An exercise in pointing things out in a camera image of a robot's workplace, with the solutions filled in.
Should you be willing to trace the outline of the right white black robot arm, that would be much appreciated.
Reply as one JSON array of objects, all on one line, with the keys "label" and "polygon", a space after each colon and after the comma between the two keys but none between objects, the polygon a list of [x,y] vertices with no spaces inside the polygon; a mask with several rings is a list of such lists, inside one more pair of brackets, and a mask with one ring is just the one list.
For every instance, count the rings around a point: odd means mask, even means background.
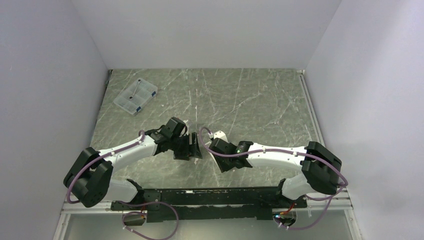
[{"label": "right white black robot arm", "polygon": [[206,149],[213,155],[221,172],[254,167],[281,167],[296,171],[296,176],[279,183],[275,200],[282,208],[313,192],[337,195],[346,186],[346,179],[341,176],[342,161],[316,141],[309,142],[307,146],[275,147],[252,141],[240,141],[234,145],[215,137]]}]

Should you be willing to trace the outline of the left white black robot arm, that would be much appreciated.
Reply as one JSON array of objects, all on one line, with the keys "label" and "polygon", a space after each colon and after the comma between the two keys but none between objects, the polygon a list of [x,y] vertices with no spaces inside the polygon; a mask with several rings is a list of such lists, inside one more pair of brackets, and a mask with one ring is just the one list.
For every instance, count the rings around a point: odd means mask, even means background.
[{"label": "left white black robot arm", "polygon": [[134,180],[114,180],[113,174],[139,160],[167,151],[175,160],[201,159],[198,134],[189,132],[187,124],[172,117],[159,128],[140,130],[137,138],[108,149],[87,147],[81,151],[66,174],[69,204],[83,204],[91,208],[103,200],[117,201],[131,210],[145,203],[145,190]]}]

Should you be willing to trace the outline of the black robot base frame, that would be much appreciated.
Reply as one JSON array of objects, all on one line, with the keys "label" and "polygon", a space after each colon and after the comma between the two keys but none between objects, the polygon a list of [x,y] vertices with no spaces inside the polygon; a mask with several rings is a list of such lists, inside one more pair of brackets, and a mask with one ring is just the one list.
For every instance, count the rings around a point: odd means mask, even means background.
[{"label": "black robot base frame", "polygon": [[285,209],[304,209],[307,201],[304,196],[296,200],[279,197],[275,186],[230,187],[230,188],[147,188],[140,200],[129,206],[118,201],[111,204],[112,211],[141,210],[145,207],[148,223],[158,223],[175,219],[213,220],[243,219],[272,220],[275,214]]}]

